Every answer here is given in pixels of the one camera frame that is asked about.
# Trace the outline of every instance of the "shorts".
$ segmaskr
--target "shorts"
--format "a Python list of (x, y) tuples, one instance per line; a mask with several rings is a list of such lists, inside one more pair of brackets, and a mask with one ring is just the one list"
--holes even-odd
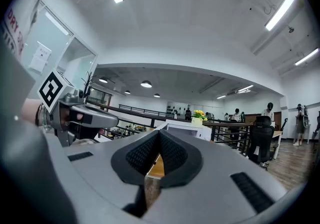
[(298, 120), (298, 127), (296, 128), (296, 132), (298, 134), (304, 134), (305, 133), (305, 127), (304, 127), (304, 120), (299, 119)]

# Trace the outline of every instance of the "potted plant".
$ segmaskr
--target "potted plant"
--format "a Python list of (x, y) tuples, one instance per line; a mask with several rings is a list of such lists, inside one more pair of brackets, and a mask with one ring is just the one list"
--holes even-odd
[(192, 117), (191, 123), (194, 125), (201, 126), (203, 121), (208, 121), (208, 118), (205, 116), (205, 113), (201, 110), (195, 110), (195, 114)]

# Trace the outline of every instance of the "ceiling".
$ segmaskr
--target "ceiling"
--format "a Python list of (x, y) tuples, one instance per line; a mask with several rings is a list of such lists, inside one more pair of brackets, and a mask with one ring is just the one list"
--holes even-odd
[[(175, 69), (113, 67), (97, 68), (95, 82), (105, 88), (120, 93), (129, 90), (132, 95), (153, 97), (159, 93), (164, 99), (177, 99), (187, 95), (190, 98), (216, 99), (235, 90), (249, 86), (231, 79), (223, 79), (203, 73), (181, 71)], [(101, 76), (108, 78), (108, 83), (99, 82)], [(152, 88), (141, 86), (144, 80), (149, 80)], [(249, 94), (257, 94), (264, 90), (254, 88)]]
[[(169, 24), (188, 29), (200, 27), (236, 41), (280, 75), (319, 56), (299, 67), (294, 65), (319, 46), (316, 23), (303, 0), (297, 1), (271, 32), (264, 25), (284, 0), (124, 0), (118, 4), (114, 0), (71, 1), (108, 48), (121, 44), (125, 34)], [(294, 28), (293, 33), (289, 33), (288, 26)]]

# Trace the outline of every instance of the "white t-shirt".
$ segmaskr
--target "white t-shirt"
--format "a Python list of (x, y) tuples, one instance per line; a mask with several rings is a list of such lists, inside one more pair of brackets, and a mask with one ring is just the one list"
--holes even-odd
[(40, 0), (12, 0), (1, 21), (6, 45), (20, 61), (24, 43), (36, 21)]
[(234, 119), (237, 122), (240, 122), (241, 121), (241, 114), (240, 113), (234, 113), (231, 119)]
[(263, 112), (261, 113), (261, 116), (268, 116), (271, 118), (271, 121), (275, 120), (274, 112), (273, 111), (268, 112), (267, 109), (263, 110)]

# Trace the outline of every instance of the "round pendant light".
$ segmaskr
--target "round pendant light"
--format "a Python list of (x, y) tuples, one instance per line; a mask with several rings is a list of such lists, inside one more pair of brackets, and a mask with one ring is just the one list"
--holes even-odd
[(144, 80), (144, 81), (141, 83), (141, 86), (143, 86), (143, 87), (148, 87), (148, 88), (152, 87), (151, 82), (148, 81), (148, 80)]
[(101, 77), (99, 81), (102, 83), (108, 83), (108, 79), (106, 77)]

